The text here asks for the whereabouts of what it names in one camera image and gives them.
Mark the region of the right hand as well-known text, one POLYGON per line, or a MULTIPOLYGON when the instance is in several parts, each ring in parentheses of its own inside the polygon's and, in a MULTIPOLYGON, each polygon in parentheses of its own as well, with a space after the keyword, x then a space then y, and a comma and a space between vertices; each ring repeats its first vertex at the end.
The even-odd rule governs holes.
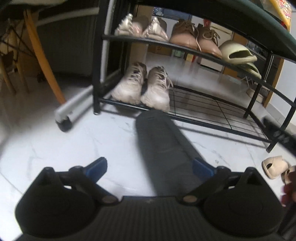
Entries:
POLYGON ((287 206, 289 203, 296 202, 296 192, 295 192, 295 183, 296 183, 296 176, 295 172, 290 172, 288 175, 290 179, 290 183, 285 185, 283 188, 284 195, 281 198, 281 203, 284 206, 287 206))

